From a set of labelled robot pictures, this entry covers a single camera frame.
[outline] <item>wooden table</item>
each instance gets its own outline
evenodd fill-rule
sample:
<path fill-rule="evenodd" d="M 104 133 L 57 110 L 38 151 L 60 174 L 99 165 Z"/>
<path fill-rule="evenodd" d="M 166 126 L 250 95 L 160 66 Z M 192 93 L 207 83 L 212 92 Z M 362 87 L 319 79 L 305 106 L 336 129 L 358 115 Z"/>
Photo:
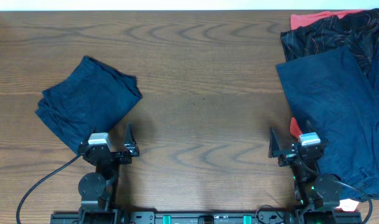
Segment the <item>wooden table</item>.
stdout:
<path fill-rule="evenodd" d="M 41 91 L 84 55 L 136 75 L 144 98 L 129 121 L 141 157 L 122 167 L 118 201 L 164 210 L 256 210 L 295 203 L 290 168 L 268 159 L 268 128 L 291 113 L 275 71 L 292 11 L 0 12 L 0 223 L 73 152 L 35 115 Z M 82 159 L 26 200 L 24 223 L 77 211 Z M 375 201 L 371 223 L 379 223 Z M 363 216 L 367 203 L 359 206 Z"/>

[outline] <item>striped dark fabric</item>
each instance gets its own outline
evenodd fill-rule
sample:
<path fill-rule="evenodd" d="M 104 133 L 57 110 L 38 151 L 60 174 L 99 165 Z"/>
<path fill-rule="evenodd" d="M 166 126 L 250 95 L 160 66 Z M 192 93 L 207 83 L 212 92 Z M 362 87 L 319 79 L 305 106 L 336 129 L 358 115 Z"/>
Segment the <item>striped dark fabric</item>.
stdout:
<path fill-rule="evenodd" d="M 281 33 L 286 61 L 348 46 L 368 76 L 379 44 L 379 9 L 321 19 L 309 26 Z"/>

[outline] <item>green tape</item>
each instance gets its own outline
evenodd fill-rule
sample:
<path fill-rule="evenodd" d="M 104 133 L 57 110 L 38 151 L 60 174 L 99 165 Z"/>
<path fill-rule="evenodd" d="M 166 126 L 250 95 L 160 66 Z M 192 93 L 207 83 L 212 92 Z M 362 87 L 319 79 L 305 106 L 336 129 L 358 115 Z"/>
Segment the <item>green tape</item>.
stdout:
<path fill-rule="evenodd" d="M 171 216 L 163 215 L 163 224 L 171 224 Z"/>
<path fill-rule="evenodd" d="M 251 216 L 244 215 L 243 216 L 243 224 L 251 224 Z"/>

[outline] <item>pile of clothes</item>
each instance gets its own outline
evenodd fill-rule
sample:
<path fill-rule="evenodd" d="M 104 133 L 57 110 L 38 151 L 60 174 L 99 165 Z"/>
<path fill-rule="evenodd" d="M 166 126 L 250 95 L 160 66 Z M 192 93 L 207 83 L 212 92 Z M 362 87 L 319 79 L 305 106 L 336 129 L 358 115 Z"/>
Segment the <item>pile of clothes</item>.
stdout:
<path fill-rule="evenodd" d="M 291 16 L 276 66 L 300 129 L 329 141 L 322 173 L 379 199 L 379 9 Z M 364 201 L 343 189 L 342 199 Z"/>

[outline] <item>pink cloth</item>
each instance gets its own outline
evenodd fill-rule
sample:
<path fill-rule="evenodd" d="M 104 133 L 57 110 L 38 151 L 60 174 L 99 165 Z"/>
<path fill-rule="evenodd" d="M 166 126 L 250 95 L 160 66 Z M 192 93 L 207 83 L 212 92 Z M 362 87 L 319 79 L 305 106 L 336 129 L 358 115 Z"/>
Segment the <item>pink cloth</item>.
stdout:
<path fill-rule="evenodd" d="M 308 15 L 295 15 L 292 14 L 290 16 L 290 26 L 291 29 L 297 29 L 300 26 L 308 26 L 309 24 L 312 24 L 319 19 L 323 19 L 329 16 L 338 16 L 339 19 L 343 18 L 347 14 L 360 12 L 363 10 L 344 10 L 344 11 L 338 11 L 338 12 L 330 12 L 330 11 L 324 11 L 317 14 L 308 14 Z"/>

